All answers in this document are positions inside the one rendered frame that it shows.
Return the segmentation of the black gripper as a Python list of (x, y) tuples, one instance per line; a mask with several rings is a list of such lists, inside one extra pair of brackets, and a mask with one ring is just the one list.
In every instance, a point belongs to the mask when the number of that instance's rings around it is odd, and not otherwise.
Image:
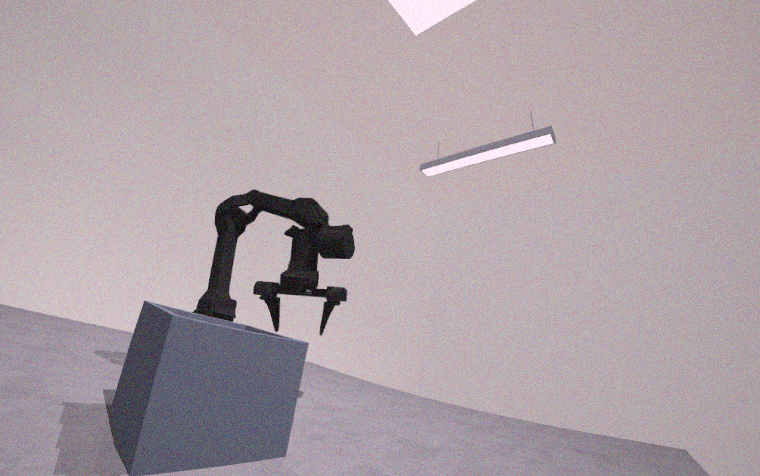
[[(310, 266), (312, 267), (312, 270), (317, 270), (318, 259), (309, 257), (290, 257), (289, 263), (295, 264), (295, 269), (305, 270), (305, 266)], [(279, 282), (257, 281), (257, 283), (254, 285), (253, 295), (260, 295), (260, 300), (263, 300), (267, 304), (273, 322), (273, 327), (276, 332), (279, 331), (280, 317), (280, 298), (276, 297), (277, 294), (303, 295), (326, 298), (327, 302), (323, 303), (323, 316), (319, 331), (319, 335), (322, 335), (333, 308), (335, 306), (339, 306), (341, 304), (340, 301), (347, 301), (347, 290), (345, 287), (336, 286), (327, 286), (327, 289), (312, 290), (312, 292), (306, 291), (305, 294), (297, 294), (296, 292), (288, 291), (281, 292)]]

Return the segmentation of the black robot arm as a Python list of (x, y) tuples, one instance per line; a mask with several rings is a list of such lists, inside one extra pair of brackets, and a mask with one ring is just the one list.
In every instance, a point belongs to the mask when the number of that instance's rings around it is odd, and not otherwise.
[[(239, 206), (254, 208), (244, 212)], [(312, 198), (295, 200), (251, 190), (247, 194), (234, 195), (218, 205), (215, 225), (218, 233), (213, 255), (211, 275), (207, 292), (198, 300), (197, 309), (192, 313), (212, 318), (234, 321), (237, 301), (229, 295), (235, 249), (239, 236), (245, 231), (261, 211), (286, 218), (300, 224), (305, 229), (292, 225), (284, 233), (292, 237), (290, 257), (318, 259), (351, 259), (354, 251), (353, 229), (350, 225), (329, 226), (328, 213)], [(280, 291), (305, 294), (318, 286), (319, 271), (305, 266), (305, 270), (295, 269), (289, 263), (288, 269), (280, 274)], [(310, 267), (310, 268), (309, 268)]]

